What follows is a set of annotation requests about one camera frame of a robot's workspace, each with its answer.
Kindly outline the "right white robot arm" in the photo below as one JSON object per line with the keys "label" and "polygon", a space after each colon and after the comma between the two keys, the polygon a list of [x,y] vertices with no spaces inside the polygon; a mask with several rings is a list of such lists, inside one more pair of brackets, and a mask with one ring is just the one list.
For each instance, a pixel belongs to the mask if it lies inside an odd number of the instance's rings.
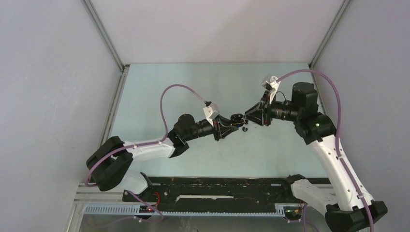
{"label": "right white robot arm", "polygon": [[288,176],[281,189],[287,202],[299,199],[324,217],[333,232],[357,232],[374,224],[388,211],[382,201],[374,200],[352,169],[332,120],[318,110],[318,93],[314,85],[298,82],[292,87],[290,100],[277,101],[278,81],[264,82],[261,100],[245,112],[249,121],[269,126],[274,119],[290,121],[296,133],[320,160],[335,191],[331,195],[299,174]]}

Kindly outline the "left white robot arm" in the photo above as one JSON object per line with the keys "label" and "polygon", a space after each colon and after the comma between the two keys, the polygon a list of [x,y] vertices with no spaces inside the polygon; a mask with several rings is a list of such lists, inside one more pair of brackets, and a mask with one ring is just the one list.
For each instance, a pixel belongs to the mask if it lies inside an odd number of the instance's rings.
{"label": "left white robot arm", "polygon": [[137,163],[180,156],[188,150],[189,141],[209,135],[219,141],[244,124],[242,114],[234,114],[231,118],[216,116],[211,121],[203,119],[198,122],[192,115],[183,114],[163,141],[125,142],[113,136],[86,161],[92,180],[87,186],[97,186],[102,192],[118,187],[131,191],[141,201],[148,201],[153,188],[149,178],[136,170]]}

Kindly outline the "black gold-striped charging case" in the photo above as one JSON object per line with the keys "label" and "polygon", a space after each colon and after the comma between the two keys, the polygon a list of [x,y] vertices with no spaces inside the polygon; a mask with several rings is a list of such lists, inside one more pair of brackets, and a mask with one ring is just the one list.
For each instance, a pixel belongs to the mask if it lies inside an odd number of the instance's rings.
{"label": "black gold-striped charging case", "polygon": [[243,114],[233,114],[230,116],[230,124],[233,126],[243,126],[245,124]]}

